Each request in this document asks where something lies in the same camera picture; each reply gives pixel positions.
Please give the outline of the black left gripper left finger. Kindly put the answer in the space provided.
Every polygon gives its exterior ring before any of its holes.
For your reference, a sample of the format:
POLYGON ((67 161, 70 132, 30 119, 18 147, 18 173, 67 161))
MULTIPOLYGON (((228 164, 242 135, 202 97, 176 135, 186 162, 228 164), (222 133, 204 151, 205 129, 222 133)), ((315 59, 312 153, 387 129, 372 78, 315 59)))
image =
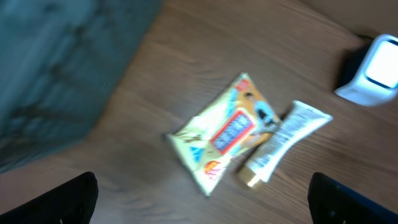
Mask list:
POLYGON ((85 172, 1 215, 1 224, 89 224, 98 199, 96 176, 85 172))

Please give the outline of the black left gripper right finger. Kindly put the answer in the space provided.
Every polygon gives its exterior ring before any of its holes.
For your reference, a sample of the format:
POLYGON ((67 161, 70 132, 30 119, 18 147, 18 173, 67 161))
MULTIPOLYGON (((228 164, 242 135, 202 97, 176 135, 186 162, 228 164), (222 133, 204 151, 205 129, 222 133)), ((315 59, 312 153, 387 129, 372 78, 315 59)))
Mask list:
POLYGON ((397 214, 333 180, 312 175, 308 206, 314 224, 397 224, 397 214))

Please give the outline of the white tube gold cap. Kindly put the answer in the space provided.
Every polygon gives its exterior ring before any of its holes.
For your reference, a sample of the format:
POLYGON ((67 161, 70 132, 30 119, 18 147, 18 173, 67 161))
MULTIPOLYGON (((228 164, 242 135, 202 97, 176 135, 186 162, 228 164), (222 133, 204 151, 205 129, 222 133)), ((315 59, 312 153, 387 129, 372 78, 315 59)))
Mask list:
POLYGON ((252 154, 238 172, 249 188, 269 181, 285 153, 296 143, 333 120, 333 117, 306 103, 294 100, 274 135, 252 154))

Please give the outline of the yellow snack bag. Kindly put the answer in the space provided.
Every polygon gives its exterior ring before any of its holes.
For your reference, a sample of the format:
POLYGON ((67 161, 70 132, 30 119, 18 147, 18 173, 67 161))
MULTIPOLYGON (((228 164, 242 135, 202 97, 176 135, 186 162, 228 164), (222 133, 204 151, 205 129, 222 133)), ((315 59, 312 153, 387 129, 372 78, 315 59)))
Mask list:
POLYGON ((167 140, 200 190, 210 196, 230 162, 270 139, 280 124, 249 74, 241 73, 167 140))

